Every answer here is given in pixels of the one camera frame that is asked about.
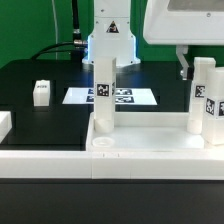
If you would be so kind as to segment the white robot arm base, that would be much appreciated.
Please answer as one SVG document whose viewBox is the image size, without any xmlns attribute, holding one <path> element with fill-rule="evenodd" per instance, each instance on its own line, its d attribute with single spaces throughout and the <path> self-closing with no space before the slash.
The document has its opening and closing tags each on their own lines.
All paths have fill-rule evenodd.
<svg viewBox="0 0 224 224">
<path fill-rule="evenodd" d="M 130 15 L 131 0 L 94 0 L 94 28 L 88 36 L 84 64 L 93 65 L 98 57 L 114 57 L 117 67 L 140 63 Z"/>
</svg>

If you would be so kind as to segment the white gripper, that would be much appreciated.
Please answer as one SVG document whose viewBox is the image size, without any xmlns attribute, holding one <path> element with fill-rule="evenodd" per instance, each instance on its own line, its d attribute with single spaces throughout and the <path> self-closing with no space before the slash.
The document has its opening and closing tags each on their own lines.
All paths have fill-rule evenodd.
<svg viewBox="0 0 224 224">
<path fill-rule="evenodd" d="M 180 75 L 191 80 L 187 45 L 224 45 L 224 0 L 148 0 L 143 37 L 149 44 L 177 45 Z"/>
</svg>

